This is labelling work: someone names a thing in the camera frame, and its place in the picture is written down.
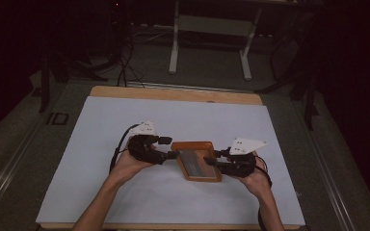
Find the person's left hand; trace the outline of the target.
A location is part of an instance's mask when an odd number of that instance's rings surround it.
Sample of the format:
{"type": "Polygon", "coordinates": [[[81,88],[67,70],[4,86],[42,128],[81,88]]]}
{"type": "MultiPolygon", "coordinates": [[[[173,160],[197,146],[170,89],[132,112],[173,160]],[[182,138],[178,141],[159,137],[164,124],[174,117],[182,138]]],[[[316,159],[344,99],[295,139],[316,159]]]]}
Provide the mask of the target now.
{"type": "Polygon", "coordinates": [[[152,167],[152,164],[135,159],[128,150],[125,150],[119,155],[107,177],[107,182],[113,187],[120,187],[147,167],[152,167]]]}

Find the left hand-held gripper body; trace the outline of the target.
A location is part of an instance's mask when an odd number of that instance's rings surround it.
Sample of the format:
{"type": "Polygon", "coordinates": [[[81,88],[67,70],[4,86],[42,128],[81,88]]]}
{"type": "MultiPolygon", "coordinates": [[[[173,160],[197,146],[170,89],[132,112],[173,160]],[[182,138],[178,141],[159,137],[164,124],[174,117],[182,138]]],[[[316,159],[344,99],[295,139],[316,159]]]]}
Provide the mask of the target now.
{"type": "Polygon", "coordinates": [[[160,165],[162,163],[161,155],[153,148],[158,142],[159,137],[156,135],[156,129],[151,121],[145,121],[135,124],[128,129],[131,138],[127,144],[129,153],[142,162],[160,165]]]}

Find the person's right hand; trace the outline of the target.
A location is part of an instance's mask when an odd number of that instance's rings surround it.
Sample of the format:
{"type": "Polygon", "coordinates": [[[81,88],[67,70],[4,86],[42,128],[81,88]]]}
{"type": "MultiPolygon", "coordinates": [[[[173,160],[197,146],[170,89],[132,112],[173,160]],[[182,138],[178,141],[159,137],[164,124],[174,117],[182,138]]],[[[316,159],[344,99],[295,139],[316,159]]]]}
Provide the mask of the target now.
{"type": "Polygon", "coordinates": [[[246,177],[238,177],[238,180],[250,193],[258,197],[265,190],[271,190],[272,183],[264,160],[257,154],[254,155],[254,159],[256,160],[254,172],[246,177]]]}

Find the black metal stand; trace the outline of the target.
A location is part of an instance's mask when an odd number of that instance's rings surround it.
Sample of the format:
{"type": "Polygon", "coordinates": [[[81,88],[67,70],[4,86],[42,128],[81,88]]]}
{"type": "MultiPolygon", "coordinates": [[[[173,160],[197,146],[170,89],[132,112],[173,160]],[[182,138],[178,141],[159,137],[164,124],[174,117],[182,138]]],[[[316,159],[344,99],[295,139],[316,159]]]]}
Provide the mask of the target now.
{"type": "Polygon", "coordinates": [[[307,88],[306,88],[304,123],[310,131],[313,130],[312,117],[313,117],[313,109],[314,109],[316,82],[317,82],[317,75],[316,74],[311,75],[308,78],[307,88]]]}

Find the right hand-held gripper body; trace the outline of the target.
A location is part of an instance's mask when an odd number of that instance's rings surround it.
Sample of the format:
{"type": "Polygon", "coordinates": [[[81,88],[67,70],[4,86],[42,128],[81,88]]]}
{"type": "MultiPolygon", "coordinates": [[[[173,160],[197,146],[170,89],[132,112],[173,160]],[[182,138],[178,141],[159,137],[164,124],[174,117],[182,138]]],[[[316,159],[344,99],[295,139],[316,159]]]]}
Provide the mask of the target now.
{"type": "Polygon", "coordinates": [[[220,172],[228,176],[246,177],[254,172],[256,150],[266,146],[265,141],[255,141],[237,138],[230,148],[230,157],[226,158],[225,165],[220,172]]]}

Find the metal floor rail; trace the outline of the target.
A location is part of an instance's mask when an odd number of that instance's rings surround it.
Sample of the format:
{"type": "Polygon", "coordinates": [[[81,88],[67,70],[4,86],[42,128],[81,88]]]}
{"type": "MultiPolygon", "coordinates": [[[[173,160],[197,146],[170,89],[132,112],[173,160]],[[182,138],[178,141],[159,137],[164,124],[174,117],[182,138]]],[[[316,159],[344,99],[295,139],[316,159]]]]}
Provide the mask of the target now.
{"type": "Polygon", "coordinates": [[[41,127],[40,123],[33,124],[26,132],[24,138],[11,154],[9,161],[0,171],[0,199],[11,184],[20,163],[23,161],[26,151],[41,127]]]}
{"type": "Polygon", "coordinates": [[[318,142],[315,140],[314,134],[307,128],[307,125],[305,124],[304,106],[301,103],[294,103],[294,108],[303,128],[305,129],[306,135],[310,140],[316,159],[316,165],[319,169],[324,188],[330,200],[330,205],[334,210],[335,217],[337,218],[341,231],[352,231],[354,228],[352,220],[348,216],[348,211],[345,203],[342,200],[341,193],[332,178],[328,163],[326,162],[318,142]]]}

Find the orange wooden box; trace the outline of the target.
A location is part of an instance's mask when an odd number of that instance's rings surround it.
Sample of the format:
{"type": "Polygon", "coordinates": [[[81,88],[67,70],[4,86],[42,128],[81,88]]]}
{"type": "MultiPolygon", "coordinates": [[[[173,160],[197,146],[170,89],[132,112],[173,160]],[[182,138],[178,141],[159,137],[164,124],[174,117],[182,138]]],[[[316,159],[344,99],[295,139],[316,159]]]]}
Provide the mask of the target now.
{"type": "Polygon", "coordinates": [[[171,150],[178,152],[177,162],[186,180],[196,182],[221,182],[222,174],[205,159],[216,160],[211,141],[176,141],[171,150]]]}

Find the metal floor strip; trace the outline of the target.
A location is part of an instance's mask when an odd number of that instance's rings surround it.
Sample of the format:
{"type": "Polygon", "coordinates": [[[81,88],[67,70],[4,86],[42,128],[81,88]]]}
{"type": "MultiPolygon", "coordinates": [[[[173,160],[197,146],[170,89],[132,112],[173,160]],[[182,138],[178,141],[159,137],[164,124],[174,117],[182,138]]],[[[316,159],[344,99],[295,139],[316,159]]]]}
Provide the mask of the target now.
{"type": "Polygon", "coordinates": [[[160,89],[160,90],[197,90],[197,91],[217,91],[217,92],[232,92],[232,93],[254,93],[253,90],[228,90],[228,89],[220,89],[220,88],[193,87],[193,86],[139,83],[139,82],[128,82],[125,86],[131,87],[131,88],[160,89]]]}

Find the white metal desk frame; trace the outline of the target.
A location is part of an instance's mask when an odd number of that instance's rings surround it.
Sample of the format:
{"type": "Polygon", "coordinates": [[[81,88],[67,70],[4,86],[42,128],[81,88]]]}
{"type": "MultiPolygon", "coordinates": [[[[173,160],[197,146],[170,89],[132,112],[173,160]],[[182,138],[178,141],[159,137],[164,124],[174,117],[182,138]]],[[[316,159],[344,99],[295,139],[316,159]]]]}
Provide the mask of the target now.
{"type": "Polygon", "coordinates": [[[252,21],[243,21],[181,14],[179,7],[179,0],[174,0],[173,39],[169,74],[175,74],[177,71],[179,53],[178,36],[180,31],[186,31],[244,37],[246,39],[246,45],[239,51],[239,57],[244,79],[250,81],[252,75],[248,55],[263,9],[258,8],[256,10],[252,21]]]}

